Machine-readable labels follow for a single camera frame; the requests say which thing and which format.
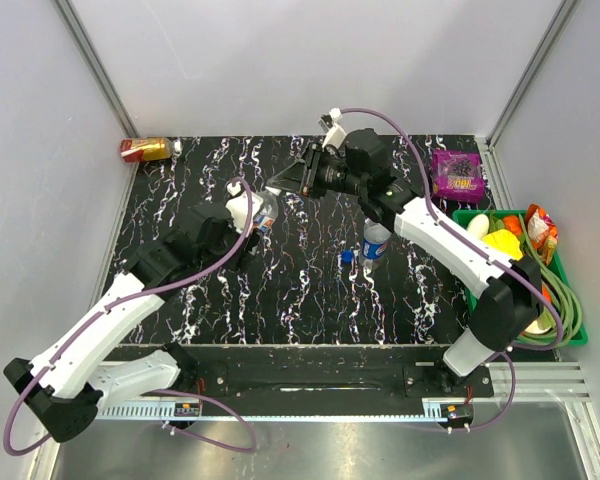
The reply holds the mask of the Pepsi plastic bottle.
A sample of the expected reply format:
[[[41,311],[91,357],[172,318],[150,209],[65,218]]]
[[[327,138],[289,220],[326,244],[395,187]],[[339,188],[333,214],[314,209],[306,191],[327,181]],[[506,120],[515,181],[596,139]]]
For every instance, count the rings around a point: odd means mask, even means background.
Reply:
[[[359,262],[367,272],[373,271],[383,259],[391,232],[382,224],[366,219]]]

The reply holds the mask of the blue bottle cap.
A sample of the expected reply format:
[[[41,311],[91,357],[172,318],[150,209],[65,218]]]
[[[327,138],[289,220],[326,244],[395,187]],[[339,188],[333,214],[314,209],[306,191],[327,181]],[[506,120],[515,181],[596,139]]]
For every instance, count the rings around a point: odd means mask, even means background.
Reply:
[[[354,260],[354,257],[354,252],[351,250],[346,250],[341,253],[341,260],[347,264],[351,264]]]

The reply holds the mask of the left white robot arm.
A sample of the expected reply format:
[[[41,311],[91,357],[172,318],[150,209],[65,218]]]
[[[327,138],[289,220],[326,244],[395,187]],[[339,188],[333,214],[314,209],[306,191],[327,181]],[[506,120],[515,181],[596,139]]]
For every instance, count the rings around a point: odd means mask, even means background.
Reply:
[[[5,426],[5,449],[18,453],[11,445],[11,430],[22,405],[44,426],[48,438],[64,443],[106,409],[143,394],[220,394],[214,379],[226,367],[199,361],[178,343],[114,367],[101,363],[177,290],[219,268],[244,267],[261,238],[252,226],[257,210],[250,201],[244,206],[203,204],[186,211],[181,225],[142,244],[127,259],[103,297],[58,341],[31,360],[11,360],[4,375],[19,397]]]

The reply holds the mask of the clear water bottle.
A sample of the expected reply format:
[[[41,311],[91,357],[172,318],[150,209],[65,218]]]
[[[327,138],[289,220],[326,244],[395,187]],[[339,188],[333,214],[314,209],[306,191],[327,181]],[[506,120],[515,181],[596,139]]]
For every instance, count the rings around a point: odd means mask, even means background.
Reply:
[[[267,235],[279,215],[278,197],[281,190],[273,187],[265,187],[255,194],[258,199],[258,209],[253,217],[253,226],[263,235]]]

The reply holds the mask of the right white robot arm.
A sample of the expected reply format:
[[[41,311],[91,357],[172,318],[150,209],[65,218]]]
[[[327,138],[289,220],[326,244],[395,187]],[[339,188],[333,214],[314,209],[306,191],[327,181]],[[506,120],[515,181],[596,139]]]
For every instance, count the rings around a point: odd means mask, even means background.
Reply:
[[[445,365],[434,373],[446,395],[466,389],[470,373],[505,351],[542,313],[539,266],[472,237],[413,191],[371,129],[348,133],[339,147],[309,144],[267,184],[308,198],[329,191],[356,197],[367,218],[423,248],[469,288],[477,305],[465,331],[444,352]]]

